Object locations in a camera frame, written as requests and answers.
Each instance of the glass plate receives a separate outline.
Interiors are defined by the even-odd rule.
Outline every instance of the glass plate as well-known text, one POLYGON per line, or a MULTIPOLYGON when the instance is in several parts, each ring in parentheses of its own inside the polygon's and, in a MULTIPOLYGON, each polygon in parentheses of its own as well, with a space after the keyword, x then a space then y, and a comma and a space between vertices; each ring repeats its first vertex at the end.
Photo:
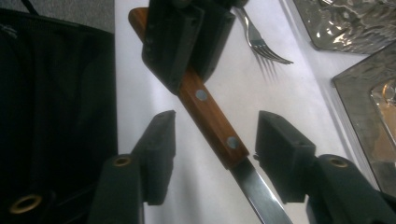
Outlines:
POLYGON ((372 54, 396 39, 394 0, 294 0, 317 49, 372 54))
POLYGON ((334 77, 380 189, 396 196, 396 42, 334 77))

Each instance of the knife blade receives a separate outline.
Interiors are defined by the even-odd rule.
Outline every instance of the knife blade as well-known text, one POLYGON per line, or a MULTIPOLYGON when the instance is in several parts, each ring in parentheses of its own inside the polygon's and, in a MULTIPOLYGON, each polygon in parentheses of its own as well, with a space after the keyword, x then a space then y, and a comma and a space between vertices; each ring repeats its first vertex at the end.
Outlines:
MULTIPOLYGON (((142 40, 148 9, 134 8, 129 21, 142 40)), ((185 106, 206 141, 222 164, 229 169, 262 223, 292 223, 283 207, 248 160, 248 150, 226 119, 203 81, 189 67, 184 75, 178 98, 185 106)))

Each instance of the knife handle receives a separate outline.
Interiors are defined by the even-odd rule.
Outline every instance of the knife handle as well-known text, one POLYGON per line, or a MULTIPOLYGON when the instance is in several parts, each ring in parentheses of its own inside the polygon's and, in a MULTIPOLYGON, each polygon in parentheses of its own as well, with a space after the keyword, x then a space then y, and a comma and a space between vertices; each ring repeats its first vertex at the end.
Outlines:
MULTIPOLYGON (((148 12, 147 8, 139 7, 129 13, 129 22, 141 40, 148 12)), ((246 158, 247 148, 191 67, 183 76, 178 98, 226 169, 235 167, 246 158)))

